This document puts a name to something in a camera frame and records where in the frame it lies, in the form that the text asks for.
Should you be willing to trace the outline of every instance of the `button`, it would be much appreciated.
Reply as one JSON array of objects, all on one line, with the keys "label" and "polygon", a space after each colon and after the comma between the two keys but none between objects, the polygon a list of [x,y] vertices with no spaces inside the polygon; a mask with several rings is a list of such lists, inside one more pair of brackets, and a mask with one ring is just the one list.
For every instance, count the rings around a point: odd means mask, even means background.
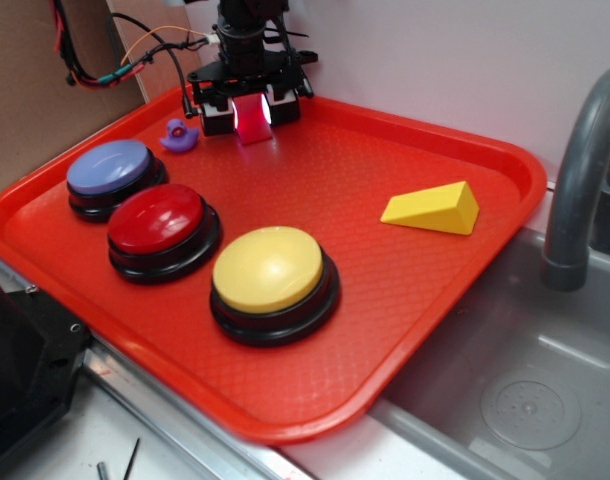
[{"label": "button", "polygon": [[110,217],[108,235],[125,253],[161,252],[189,237],[203,213],[201,197],[191,188],[159,185],[128,198]]},{"label": "button", "polygon": [[99,195],[133,182],[149,163],[150,153],[143,143],[108,142],[81,155],[67,171],[67,183],[81,195]]},{"label": "button", "polygon": [[269,227],[234,240],[216,260],[214,288],[229,307],[264,314],[288,308],[318,284],[318,242],[293,227]]}]

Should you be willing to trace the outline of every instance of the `cheese-shaped block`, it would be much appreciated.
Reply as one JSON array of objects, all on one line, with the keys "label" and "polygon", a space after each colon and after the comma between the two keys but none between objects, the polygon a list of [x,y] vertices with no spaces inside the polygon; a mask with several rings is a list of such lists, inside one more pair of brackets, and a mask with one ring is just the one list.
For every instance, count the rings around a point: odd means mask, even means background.
[{"label": "cheese-shaped block", "polygon": [[458,182],[392,197],[381,222],[469,235],[478,211],[467,182]]}]

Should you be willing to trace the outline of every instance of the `stainless steel sink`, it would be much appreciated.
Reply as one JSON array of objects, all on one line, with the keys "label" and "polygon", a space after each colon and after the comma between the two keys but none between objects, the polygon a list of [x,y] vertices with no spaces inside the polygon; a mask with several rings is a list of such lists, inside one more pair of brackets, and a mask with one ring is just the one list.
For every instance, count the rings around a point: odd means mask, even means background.
[{"label": "stainless steel sink", "polygon": [[538,277],[542,244],[519,232],[388,386],[398,413],[373,414],[434,432],[472,478],[610,479],[610,257],[558,293]]}]

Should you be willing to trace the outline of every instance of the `rubber duck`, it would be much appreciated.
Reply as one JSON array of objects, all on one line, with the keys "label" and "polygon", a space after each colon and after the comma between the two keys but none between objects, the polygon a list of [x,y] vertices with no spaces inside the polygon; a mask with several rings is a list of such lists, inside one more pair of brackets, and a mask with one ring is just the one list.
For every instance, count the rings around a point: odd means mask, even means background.
[{"label": "rubber duck", "polygon": [[194,148],[197,141],[198,128],[187,128],[187,125],[178,118],[167,122],[167,137],[160,139],[161,145],[177,153]]}]

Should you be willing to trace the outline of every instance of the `white wall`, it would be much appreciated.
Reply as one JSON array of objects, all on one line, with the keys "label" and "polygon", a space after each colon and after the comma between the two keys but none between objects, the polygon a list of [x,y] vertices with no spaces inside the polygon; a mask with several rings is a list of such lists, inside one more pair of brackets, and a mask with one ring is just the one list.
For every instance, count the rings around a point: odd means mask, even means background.
[{"label": "white wall", "polygon": [[[209,30],[216,0],[187,7]],[[555,179],[576,115],[610,67],[610,0],[291,0],[319,53],[316,94],[482,134]],[[213,51],[203,49],[203,61]]]}]

